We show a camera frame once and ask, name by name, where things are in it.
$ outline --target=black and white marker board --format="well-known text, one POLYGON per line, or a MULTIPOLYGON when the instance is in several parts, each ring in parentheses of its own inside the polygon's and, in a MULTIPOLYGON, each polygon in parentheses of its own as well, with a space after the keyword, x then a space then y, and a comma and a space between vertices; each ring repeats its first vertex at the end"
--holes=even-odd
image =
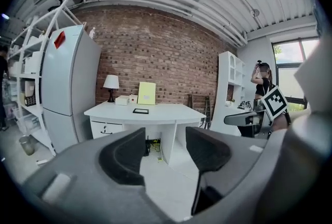
POLYGON ((274 120, 288 108, 287 100, 278 86, 271 89, 261 101, 263 102, 271 120, 274 120))

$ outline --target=lamp shade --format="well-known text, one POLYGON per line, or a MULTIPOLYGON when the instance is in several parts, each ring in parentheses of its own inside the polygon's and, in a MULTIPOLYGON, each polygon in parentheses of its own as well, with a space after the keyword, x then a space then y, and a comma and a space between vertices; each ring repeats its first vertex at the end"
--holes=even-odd
POLYGON ((107 75, 105 82, 104 82, 104 88, 109 89, 118 89, 119 88, 119 78, 115 75, 107 75))

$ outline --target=red sticker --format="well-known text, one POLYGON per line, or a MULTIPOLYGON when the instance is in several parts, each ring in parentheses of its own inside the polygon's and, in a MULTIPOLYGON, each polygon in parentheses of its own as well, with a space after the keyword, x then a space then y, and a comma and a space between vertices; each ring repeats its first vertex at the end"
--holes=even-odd
POLYGON ((60 45, 64 42, 66 39, 66 36, 64 35, 64 31, 59 34, 57 39, 54 41, 54 45, 56 46, 56 49, 60 47, 60 45))

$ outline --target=yellow folder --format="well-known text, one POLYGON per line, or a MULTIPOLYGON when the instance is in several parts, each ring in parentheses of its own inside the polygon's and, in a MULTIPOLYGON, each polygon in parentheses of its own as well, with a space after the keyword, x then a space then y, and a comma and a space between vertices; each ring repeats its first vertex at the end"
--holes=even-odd
POLYGON ((139 99, 137 104, 156 103, 156 83, 140 82, 139 99))

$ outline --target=desk drawer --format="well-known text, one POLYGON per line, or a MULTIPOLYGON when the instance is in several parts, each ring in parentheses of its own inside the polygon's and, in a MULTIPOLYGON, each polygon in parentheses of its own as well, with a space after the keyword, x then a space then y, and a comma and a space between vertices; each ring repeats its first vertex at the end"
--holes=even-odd
POLYGON ((122 132, 122 124, 103 123, 91 121, 91 130, 93 138, 122 132))

